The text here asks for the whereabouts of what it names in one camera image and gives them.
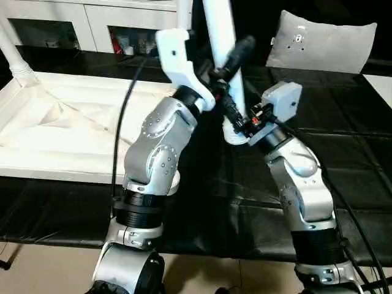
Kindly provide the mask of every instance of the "white tube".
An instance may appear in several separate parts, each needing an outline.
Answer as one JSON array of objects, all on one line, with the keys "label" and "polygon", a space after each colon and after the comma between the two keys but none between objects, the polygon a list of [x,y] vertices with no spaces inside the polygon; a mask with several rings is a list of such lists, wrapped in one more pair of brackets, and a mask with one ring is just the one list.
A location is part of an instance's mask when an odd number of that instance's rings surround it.
[{"label": "white tube", "polygon": [[190,29],[190,7],[192,0],[177,0],[177,28]]},{"label": "white tube", "polygon": [[20,56],[15,45],[8,38],[6,31],[0,24],[0,49],[6,57],[14,78],[24,86],[34,75],[28,63]]},{"label": "white tube", "polygon": [[[216,67],[223,66],[227,55],[235,45],[234,22],[230,0],[203,0],[206,15],[209,41],[213,51]],[[245,115],[244,88],[241,71],[230,82],[230,95],[237,109]],[[224,137],[232,145],[244,144],[248,139],[243,134],[235,134],[230,121],[225,118],[223,123]]]}]

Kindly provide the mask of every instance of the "black table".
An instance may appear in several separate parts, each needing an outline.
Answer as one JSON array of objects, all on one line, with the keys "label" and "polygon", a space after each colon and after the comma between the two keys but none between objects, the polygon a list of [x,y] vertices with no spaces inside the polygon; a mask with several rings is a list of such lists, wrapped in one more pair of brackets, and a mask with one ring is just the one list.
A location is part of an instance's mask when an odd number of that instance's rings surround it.
[{"label": "black table", "polygon": [[[132,78],[137,58],[107,53],[20,48],[37,71]],[[0,61],[0,83],[10,80]],[[280,80],[302,84],[290,121],[320,154],[346,196],[380,261],[392,266],[392,110],[362,75],[250,67],[260,91]],[[141,80],[167,78],[157,61]],[[257,148],[223,141],[221,115],[205,113],[179,162],[178,193],[167,198],[160,252],[295,261],[278,192]],[[101,247],[108,228],[110,186],[0,178],[0,240]],[[344,235],[360,265],[371,259],[353,222],[335,200]]]}]

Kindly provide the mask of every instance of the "wire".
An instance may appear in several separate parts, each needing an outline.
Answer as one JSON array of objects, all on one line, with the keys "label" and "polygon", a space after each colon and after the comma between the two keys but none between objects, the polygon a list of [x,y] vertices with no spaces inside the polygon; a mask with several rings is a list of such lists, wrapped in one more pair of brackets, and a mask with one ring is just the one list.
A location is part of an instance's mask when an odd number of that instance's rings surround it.
[{"label": "wire", "polygon": [[[365,276],[365,274],[363,273],[363,271],[361,270],[360,266],[358,265],[358,262],[356,262],[354,256],[352,255],[350,249],[349,249],[349,241],[347,238],[343,237],[343,231],[342,231],[342,226],[341,226],[341,222],[340,222],[340,218],[337,215],[337,208],[335,203],[333,204],[333,211],[335,213],[335,219],[336,219],[336,228],[337,228],[337,232],[339,234],[339,239],[340,239],[340,244],[343,247],[343,251],[346,254],[347,258],[351,261],[353,267],[355,268],[356,272],[358,273],[358,275],[360,276],[362,282],[364,283],[364,285],[366,286],[370,286],[370,282],[367,279],[367,277]],[[376,294],[374,289],[370,288],[370,293],[371,294]]]},{"label": "wire", "polygon": [[4,251],[5,251],[6,247],[7,247],[7,245],[8,245],[8,242],[6,242],[6,243],[4,244],[4,247],[1,249],[0,255],[2,255],[2,254],[4,253]]},{"label": "wire", "polygon": [[351,206],[349,205],[349,203],[347,202],[347,200],[345,199],[345,197],[339,192],[339,190],[335,187],[335,185],[332,183],[332,181],[330,180],[329,174],[328,174],[328,170],[325,168],[321,157],[319,155],[317,155],[317,153],[315,152],[315,149],[312,149],[311,146],[309,145],[309,143],[307,142],[307,140],[304,140],[303,136],[295,131],[294,129],[292,129],[291,127],[289,127],[288,125],[286,125],[286,123],[279,121],[276,117],[271,119],[272,122],[276,123],[279,127],[281,127],[282,129],[284,129],[286,132],[288,132],[289,134],[291,134],[292,136],[296,136],[298,137],[301,141],[303,141],[303,143],[305,145],[308,145],[308,147],[312,150],[312,152],[315,154],[315,156],[318,158],[318,161],[320,162],[320,168],[322,169],[322,175],[324,177],[324,179],[328,182],[330,188],[335,192],[335,194],[339,197],[340,201],[343,203],[343,205],[345,206],[347,212],[349,213],[353,223],[355,224],[356,229],[358,230],[358,233],[361,235],[363,243],[366,246],[367,251],[369,252],[375,267],[377,268],[377,271],[379,273],[380,276],[380,280],[382,281],[382,288],[383,288],[383,293],[384,294],[389,294],[389,288],[388,288],[388,282],[386,281],[386,277],[385,274],[383,272],[382,269],[382,265],[380,263],[380,261],[378,260],[373,247],[371,246],[368,238],[366,237],[361,224],[358,222],[358,219],[355,216],[355,213],[353,212],[353,209],[351,208]]},{"label": "wire", "polygon": [[115,136],[115,148],[113,151],[113,170],[112,170],[112,174],[111,174],[111,196],[112,196],[113,200],[116,199],[116,173],[117,173],[117,158],[118,158],[118,142],[119,142],[119,138],[120,138],[121,124],[123,123],[123,117],[124,117],[124,113],[125,113],[125,109],[127,107],[129,97],[132,94],[132,90],[135,87],[135,84],[139,78],[141,70],[144,68],[144,66],[147,63],[149,56],[150,55],[146,56],[143,59],[143,61],[141,62],[141,64],[139,65],[139,67],[137,68],[135,75],[134,75],[134,79],[130,83],[127,94],[125,95],[124,101],[122,102],[120,113],[118,116],[116,136]]}]

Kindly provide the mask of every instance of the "gray cushion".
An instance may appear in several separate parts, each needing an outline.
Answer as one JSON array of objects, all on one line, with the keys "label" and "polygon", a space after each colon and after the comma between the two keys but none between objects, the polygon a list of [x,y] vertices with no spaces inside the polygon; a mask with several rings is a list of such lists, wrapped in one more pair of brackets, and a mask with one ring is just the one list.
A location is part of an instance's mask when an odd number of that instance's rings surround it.
[{"label": "gray cushion", "polygon": [[266,65],[358,74],[368,60],[377,23],[313,23],[283,10]]}]

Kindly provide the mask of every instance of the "floor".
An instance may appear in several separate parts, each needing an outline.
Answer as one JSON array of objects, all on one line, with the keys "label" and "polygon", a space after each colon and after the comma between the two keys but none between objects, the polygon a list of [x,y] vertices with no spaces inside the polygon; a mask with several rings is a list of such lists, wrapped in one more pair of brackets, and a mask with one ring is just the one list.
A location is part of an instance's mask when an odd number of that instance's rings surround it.
[{"label": "floor", "polygon": [[[0,259],[12,258],[10,270],[0,270],[1,294],[83,294],[90,286],[98,249],[0,243]],[[219,287],[234,287],[233,294],[294,294],[302,286],[294,264],[229,258],[162,254],[167,294],[214,294]],[[365,268],[368,279],[371,271]],[[392,275],[392,268],[386,269]]]}]

